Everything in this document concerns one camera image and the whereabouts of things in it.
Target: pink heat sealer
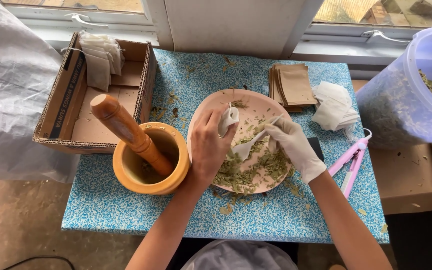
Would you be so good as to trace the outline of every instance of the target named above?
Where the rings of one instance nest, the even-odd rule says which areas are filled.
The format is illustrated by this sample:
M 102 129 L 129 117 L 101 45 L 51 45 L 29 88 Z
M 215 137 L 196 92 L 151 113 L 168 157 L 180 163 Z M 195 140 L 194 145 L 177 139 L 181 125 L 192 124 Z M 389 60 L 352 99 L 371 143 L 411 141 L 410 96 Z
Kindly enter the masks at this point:
M 365 128 L 369 132 L 369 135 L 359 139 L 355 144 L 353 144 L 336 162 L 329 167 L 328 172 L 333 177 L 343 165 L 352 161 L 349 170 L 346 173 L 343 184 L 341 185 L 341 192 L 343 192 L 344 197 L 347 199 L 350 196 L 351 188 L 353 187 L 354 180 L 358 175 L 358 170 L 360 169 L 361 162 L 363 161 L 364 151 L 368 147 L 368 140 L 372 137 L 372 133 L 369 129 Z

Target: window sill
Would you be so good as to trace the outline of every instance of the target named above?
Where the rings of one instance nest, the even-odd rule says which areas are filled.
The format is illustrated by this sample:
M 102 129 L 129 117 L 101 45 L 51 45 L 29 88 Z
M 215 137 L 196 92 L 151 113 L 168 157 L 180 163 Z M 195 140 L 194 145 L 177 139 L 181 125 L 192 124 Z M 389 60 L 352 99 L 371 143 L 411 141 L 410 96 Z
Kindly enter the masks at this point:
M 118 40 L 128 40 L 134 42 L 150 41 L 153 47 L 158 47 L 158 37 L 156 32 L 131 31 L 131 30 L 111 30 L 111 29 L 89 29 L 80 27 L 53 27 L 44 25 L 26 25 L 37 36 L 49 43 L 57 51 L 68 46 L 73 33 L 86 30 L 91 34 L 107 34 Z
M 402 55 L 405 49 L 406 46 L 377 43 L 301 40 L 290 59 L 358 65 L 389 65 Z

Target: blue speckled tablecloth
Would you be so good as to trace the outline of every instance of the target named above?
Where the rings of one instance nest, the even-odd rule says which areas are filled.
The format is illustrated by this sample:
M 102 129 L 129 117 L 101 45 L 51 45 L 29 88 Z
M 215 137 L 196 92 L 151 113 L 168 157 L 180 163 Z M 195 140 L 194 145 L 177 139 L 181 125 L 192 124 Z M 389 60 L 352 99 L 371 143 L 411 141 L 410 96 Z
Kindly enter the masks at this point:
M 165 104 L 169 93 L 179 96 L 179 116 L 188 121 L 175 121 L 174 126 L 187 135 L 189 120 L 198 105 L 211 93 L 231 86 L 268 95 L 268 70 L 275 63 L 296 64 L 298 61 L 267 60 L 253 57 L 228 56 L 236 65 L 228 66 L 219 54 L 192 54 L 155 49 L 160 72 L 155 79 L 153 106 L 169 107 Z M 348 66 L 343 63 L 305 62 L 309 66 L 311 86 L 320 81 L 344 86 L 351 95 L 353 86 Z M 170 123 L 170 111 L 160 120 Z M 333 164 L 350 146 L 343 134 L 324 131 L 311 122 L 315 109 L 304 108 L 303 113 L 290 113 L 299 123 L 306 137 L 317 137 L 321 143 L 326 165 Z M 363 137 L 361 123 L 356 125 L 356 136 Z M 82 155 L 76 178 L 69 195 L 62 221 L 64 230 L 88 230 L 108 233 L 144 235 L 170 201 L 171 195 L 157 196 L 138 194 L 124 188 L 116 179 L 111 165 L 111 155 Z M 348 164 L 334 177 L 341 186 Z M 229 215 L 219 213 L 219 208 L 230 200 L 219 199 L 206 190 L 189 220 L 186 237 L 229 238 L 262 241 L 330 243 L 331 238 L 323 215 L 309 186 L 298 179 L 291 181 L 300 186 L 304 198 L 294 196 L 288 187 L 280 184 L 267 192 L 267 196 L 253 195 L 248 205 L 233 207 Z M 357 212 L 363 209 L 364 216 L 357 212 L 379 243 L 388 243 L 388 233 L 381 233 L 385 224 L 383 209 L 376 186 L 375 175 L 368 151 L 364 155 L 349 203 Z

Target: white latex glove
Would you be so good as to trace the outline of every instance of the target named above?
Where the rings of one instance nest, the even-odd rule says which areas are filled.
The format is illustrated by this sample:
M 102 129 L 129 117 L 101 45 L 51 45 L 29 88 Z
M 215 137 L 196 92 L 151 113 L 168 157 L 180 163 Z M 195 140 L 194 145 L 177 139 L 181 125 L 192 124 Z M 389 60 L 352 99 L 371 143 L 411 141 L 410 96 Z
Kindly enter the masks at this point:
M 326 165 L 316 156 L 299 124 L 281 118 L 274 125 L 265 124 L 264 129 L 270 135 L 269 150 L 278 150 L 279 144 L 301 174 L 305 184 L 326 170 Z

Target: hand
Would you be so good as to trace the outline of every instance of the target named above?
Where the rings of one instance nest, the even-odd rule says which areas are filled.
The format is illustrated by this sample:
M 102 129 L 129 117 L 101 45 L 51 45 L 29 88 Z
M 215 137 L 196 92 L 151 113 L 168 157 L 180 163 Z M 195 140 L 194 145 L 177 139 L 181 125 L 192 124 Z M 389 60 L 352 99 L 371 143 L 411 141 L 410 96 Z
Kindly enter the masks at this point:
M 225 104 L 216 109 L 203 111 L 192 130 L 191 168 L 196 180 L 203 184 L 205 189 L 212 183 L 221 164 L 226 159 L 239 124 L 230 125 L 224 137 L 219 137 L 218 124 L 221 115 L 227 108 L 228 104 Z
M 270 135 L 269 150 L 276 151 L 279 144 L 301 174 L 304 183 L 308 184 L 326 170 L 326 165 L 316 156 L 299 124 L 281 118 L 274 125 L 265 124 L 264 129 Z

